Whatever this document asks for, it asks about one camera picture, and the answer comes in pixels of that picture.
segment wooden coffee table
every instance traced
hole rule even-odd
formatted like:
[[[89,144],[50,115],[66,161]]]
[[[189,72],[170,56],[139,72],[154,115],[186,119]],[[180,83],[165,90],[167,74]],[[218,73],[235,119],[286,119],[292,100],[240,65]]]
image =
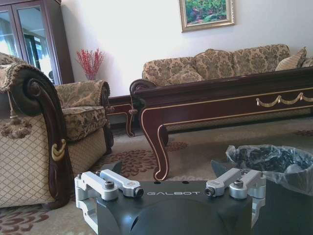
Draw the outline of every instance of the wooden coffee table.
[[[164,87],[150,83],[136,80],[131,92],[145,105],[140,124],[156,157],[158,181],[170,168],[166,126],[313,107],[313,67]]]

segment black plastic bag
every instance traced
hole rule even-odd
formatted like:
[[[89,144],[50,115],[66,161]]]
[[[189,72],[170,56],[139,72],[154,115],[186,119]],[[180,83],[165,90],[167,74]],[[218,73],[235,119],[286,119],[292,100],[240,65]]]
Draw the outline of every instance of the black plastic bag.
[[[266,179],[305,195],[313,196],[313,155],[287,146],[230,145],[227,160],[241,169],[262,171]]]

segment tassel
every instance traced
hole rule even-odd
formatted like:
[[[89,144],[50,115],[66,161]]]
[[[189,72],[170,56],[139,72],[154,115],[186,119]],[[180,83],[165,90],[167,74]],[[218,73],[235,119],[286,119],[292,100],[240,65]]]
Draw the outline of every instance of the tassel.
[[[132,103],[132,109],[130,109],[130,110],[128,111],[128,113],[129,113],[130,115],[136,115],[136,114],[138,113],[138,110],[134,108],[132,95],[131,95],[131,103]]]
[[[21,120],[19,116],[15,113],[8,92],[9,103],[10,103],[10,122],[7,122],[0,128],[0,134],[4,137],[9,137],[10,139],[23,139],[25,136],[31,133],[32,125],[27,120]]]

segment floral rug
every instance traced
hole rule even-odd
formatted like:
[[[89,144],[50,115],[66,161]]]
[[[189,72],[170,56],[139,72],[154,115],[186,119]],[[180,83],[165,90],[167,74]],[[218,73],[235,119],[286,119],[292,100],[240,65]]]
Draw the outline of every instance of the floral rug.
[[[171,134],[167,146],[169,180],[215,178],[211,160],[225,161],[229,145],[274,144],[294,146],[313,153],[313,117]],[[124,130],[114,131],[112,154],[102,157],[92,168],[122,161],[121,174],[134,180],[153,180],[157,163],[140,130],[134,138]],[[93,235],[76,208],[74,198],[64,207],[47,211],[40,205],[0,209],[1,235]]]

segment picture frame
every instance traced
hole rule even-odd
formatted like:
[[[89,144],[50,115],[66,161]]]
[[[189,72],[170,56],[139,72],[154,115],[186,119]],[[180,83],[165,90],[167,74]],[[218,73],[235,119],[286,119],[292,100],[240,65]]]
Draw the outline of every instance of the picture frame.
[[[182,32],[235,24],[234,0],[179,0]]]

